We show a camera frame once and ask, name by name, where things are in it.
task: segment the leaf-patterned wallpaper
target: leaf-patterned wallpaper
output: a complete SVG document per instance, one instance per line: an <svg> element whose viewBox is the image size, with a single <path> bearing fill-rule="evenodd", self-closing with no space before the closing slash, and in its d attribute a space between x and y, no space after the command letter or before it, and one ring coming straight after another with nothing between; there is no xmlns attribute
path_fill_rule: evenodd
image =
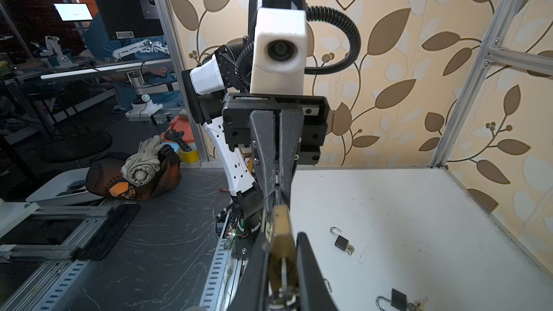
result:
<svg viewBox="0 0 553 311"><path fill-rule="evenodd" d="M553 58L553 0L523 0L502 43ZM493 66L447 167L553 272L553 77Z"/></svg>
<svg viewBox="0 0 553 311"><path fill-rule="evenodd" d="M247 33L248 0L170 1L189 67ZM304 93L326 96L333 110L319 166L429 164L497 2L307 0L344 11L362 37L348 69L305 77ZM308 66L347 53L341 31L309 28Z"/></svg>

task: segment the black marble surface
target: black marble surface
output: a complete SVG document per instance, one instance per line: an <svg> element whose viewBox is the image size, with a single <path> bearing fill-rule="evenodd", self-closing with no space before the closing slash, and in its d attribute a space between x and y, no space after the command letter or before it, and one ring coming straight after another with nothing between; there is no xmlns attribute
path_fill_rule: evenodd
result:
<svg viewBox="0 0 553 311"><path fill-rule="evenodd" d="M225 173L183 168L177 188L145 202L107 258L83 279L66 310L186 310L197 306L229 204Z"/></svg>

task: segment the black stool seat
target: black stool seat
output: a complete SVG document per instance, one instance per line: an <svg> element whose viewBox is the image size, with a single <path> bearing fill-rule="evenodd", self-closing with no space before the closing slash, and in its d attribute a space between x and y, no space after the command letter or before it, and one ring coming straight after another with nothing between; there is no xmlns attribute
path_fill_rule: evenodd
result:
<svg viewBox="0 0 553 311"><path fill-rule="evenodd" d="M39 148L38 156L52 163L76 161L107 150L112 142L106 131L87 132L48 143Z"/></svg>

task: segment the computer screen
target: computer screen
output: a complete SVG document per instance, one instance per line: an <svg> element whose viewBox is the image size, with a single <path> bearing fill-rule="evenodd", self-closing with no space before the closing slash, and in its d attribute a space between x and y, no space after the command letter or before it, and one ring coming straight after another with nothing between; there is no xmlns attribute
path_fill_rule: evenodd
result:
<svg viewBox="0 0 553 311"><path fill-rule="evenodd" d="M92 21L85 3L55 3L54 6L63 21Z"/></svg>

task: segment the white desk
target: white desk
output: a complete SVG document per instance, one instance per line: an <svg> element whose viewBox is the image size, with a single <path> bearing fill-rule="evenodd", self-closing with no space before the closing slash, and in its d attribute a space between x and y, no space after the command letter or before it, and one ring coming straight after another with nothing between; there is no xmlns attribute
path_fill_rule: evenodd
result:
<svg viewBox="0 0 553 311"><path fill-rule="evenodd" d="M377 310L392 288L428 297L425 310L553 309L553 280L443 170L299 170L291 217L341 311ZM352 256L334 246L331 226Z"/></svg>

